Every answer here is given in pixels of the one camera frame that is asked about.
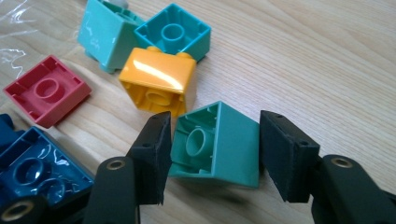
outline table surface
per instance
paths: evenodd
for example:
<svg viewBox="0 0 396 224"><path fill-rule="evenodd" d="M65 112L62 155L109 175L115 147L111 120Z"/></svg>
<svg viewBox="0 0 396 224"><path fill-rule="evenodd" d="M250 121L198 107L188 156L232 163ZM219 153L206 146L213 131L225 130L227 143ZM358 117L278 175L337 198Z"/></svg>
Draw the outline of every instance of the table surface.
<svg viewBox="0 0 396 224"><path fill-rule="evenodd" d="M259 121L288 117L321 145L320 155L359 162L396 193L396 4L394 1L175 1L212 27L197 65L193 108L222 101ZM148 20L170 1L129 1ZM0 0L0 87L53 54L92 87L91 96L48 129L95 172L124 155L149 112L84 55L77 35L86 1ZM0 94L17 129L34 125ZM168 178L164 206L142 206L143 223L313 223L310 203L283 203L267 172L258 189Z"/></svg>

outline turquoise building block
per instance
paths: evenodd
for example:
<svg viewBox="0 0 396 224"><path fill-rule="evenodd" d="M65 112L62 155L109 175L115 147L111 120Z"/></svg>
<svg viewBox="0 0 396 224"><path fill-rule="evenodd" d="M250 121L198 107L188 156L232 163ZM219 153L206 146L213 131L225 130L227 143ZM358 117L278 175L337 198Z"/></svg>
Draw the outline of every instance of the turquoise building block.
<svg viewBox="0 0 396 224"><path fill-rule="evenodd" d="M169 176L259 186L259 123L223 102L177 119Z"/></svg>
<svg viewBox="0 0 396 224"><path fill-rule="evenodd" d="M155 46L168 54L186 52L197 62L209 52L210 31L210 26L176 4L134 30L140 48Z"/></svg>
<svg viewBox="0 0 396 224"><path fill-rule="evenodd" d="M143 20L132 11L103 0L89 0L78 33L78 43L108 73L125 65L137 47L134 30Z"/></svg>

